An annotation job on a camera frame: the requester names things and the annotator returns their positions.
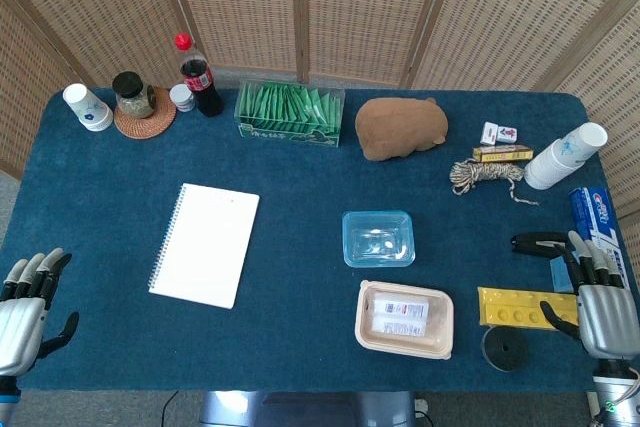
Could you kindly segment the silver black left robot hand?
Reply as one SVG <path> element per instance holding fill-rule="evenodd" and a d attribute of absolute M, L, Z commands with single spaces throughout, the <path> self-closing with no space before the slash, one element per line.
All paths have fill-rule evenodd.
<path fill-rule="evenodd" d="M 73 338 L 79 314 L 67 318 L 60 334 L 45 340 L 44 326 L 60 276 L 71 255 L 60 247 L 14 263 L 1 284 L 1 378 L 17 378 L 35 363 L 65 347 Z"/>

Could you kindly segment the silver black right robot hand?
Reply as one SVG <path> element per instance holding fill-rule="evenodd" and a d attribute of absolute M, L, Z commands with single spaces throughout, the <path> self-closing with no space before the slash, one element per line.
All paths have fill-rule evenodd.
<path fill-rule="evenodd" d="M 567 266 L 576 297 L 578 322 L 559 317 L 547 301 L 539 303 L 551 326 L 579 340 L 585 351 L 599 360 L 630 361 L 639 356 L 639 317 L 614 260 L 579 233 L 567 233 L 573 250 L 557 244 Z"/>

